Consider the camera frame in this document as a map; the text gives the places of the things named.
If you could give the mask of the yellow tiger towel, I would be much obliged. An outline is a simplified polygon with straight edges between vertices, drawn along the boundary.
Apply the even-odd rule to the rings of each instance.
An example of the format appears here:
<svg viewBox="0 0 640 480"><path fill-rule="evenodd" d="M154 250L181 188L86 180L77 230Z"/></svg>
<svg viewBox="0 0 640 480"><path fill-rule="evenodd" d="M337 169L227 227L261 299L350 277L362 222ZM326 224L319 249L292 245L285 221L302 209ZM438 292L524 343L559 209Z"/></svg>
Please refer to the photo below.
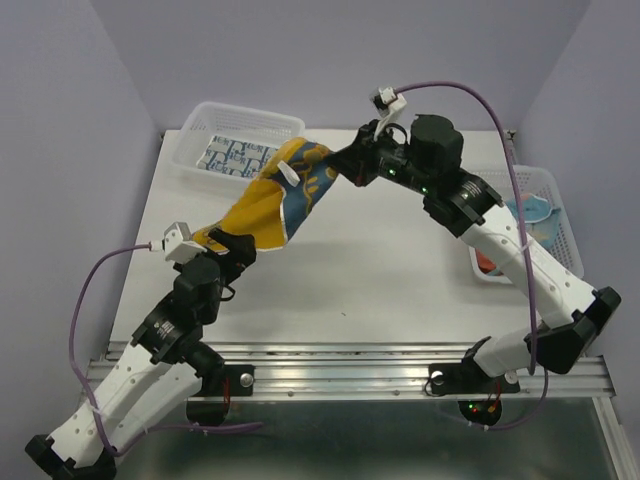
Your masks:
<svg viewBox="0 0 640 480"><path fill-rule="evenodd" d="M328 165L331 150L303 137L282 145L218 222L197 230L192 239L216 252L226 248L209 236L218 227L231 235L251 235L258 251L283 248L334 185Z"/></svg>

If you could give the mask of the blue white patterned towel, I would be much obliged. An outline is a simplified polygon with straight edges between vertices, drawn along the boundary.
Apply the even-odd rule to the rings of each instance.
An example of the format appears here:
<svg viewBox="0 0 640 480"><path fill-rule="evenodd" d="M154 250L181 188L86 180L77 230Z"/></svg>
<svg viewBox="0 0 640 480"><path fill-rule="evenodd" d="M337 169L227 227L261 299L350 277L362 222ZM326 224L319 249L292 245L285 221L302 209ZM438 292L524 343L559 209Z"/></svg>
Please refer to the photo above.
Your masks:
<svg viewBox="0 0 640 480"><path fill-rule="evenodd" d="M215 135L197 161L196 167L219 175L251 180L260 173L276 151L275 147Z"/></svg>

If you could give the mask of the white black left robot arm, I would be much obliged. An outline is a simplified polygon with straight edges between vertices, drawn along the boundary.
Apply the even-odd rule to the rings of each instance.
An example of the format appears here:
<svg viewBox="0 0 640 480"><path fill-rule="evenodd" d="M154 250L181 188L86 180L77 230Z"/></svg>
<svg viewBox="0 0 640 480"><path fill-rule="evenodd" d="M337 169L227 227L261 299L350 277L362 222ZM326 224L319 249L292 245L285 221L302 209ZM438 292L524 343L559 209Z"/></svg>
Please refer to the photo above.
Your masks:
<svg viewBox="0 0 640 480"><path fill-rule="evenodd" d="M197 240L183 222L172 224L159 241L131 246L160 252L178 275L171 290L133 332L117 363L90 387L68 341L69 363L85 401L53 432L32 437L26 454L52 479L112 479L117 461L160 421L196 393L219 394L230 406L239 375L203 342L205 326L230 301L232 283L257 256L250 234L234 235L214 225Z"/></svg>

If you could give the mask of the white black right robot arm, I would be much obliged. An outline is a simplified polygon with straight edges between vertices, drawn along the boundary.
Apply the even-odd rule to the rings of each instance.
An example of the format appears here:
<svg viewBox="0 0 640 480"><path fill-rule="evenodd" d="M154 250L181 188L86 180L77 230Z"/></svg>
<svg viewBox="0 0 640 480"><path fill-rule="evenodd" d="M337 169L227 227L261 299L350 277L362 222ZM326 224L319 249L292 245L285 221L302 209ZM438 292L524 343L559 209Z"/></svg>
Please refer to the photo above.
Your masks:
<svg viewBox="0 0 640 480"><path fill-rule="evenodd" d="M611 287L575 277L520 226L501 196L462 168L463 135L438 115L420 115L404 143L373 120L353 142L330 155L329 165L357 187L384 178L420 194L439 225L491 260L533 308L526 330L475 343L457 363L433 367L436 396L487 393L507 373L539 365L571 371L621 303Z"/></svg>

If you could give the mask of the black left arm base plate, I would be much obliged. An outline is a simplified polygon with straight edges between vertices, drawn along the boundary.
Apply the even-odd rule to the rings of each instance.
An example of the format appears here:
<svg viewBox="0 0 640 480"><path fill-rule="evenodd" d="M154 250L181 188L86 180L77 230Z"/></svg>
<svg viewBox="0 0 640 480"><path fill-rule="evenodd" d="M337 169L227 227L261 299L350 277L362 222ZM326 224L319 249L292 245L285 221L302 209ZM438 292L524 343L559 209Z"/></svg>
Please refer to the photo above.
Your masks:
<svg viewBox="0 0 640 480"><path fill-rule="evenodd" d="M207 373L196 397L250 397L255 383L252 364L225 364Z"/></svg>

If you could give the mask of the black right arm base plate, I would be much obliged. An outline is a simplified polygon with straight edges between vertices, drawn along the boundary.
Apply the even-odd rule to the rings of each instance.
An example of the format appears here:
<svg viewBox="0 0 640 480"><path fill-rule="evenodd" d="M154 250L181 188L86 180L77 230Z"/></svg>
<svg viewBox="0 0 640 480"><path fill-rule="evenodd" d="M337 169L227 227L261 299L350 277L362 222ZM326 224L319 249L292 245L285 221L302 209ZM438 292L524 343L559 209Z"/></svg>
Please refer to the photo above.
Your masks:
<svg viewBox="0 0 640 480"><path fill-rule="evenodd" d="M447 395L481 395L492 393L519 393L518 380L510 383L506 376L489 377L479 367L463 362L433 363L423 386L424 392L433 397Z"/></svg>

